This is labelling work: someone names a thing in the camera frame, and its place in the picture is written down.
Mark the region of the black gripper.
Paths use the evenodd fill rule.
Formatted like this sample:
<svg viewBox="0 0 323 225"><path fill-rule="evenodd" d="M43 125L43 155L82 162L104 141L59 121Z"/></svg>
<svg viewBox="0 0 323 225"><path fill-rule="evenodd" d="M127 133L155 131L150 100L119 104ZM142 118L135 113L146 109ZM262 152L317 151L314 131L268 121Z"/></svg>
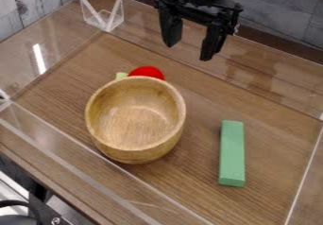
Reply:
<svg viewBox="0 0 323 225"><path fill-rule="evenodd" d="M179 16L207 26L202 42L202 61L208 61L220 52L226 34L234 35L238 29L243 6L232 0L156 0L162 38L167 47L182 40L183 20Z"/></svg>

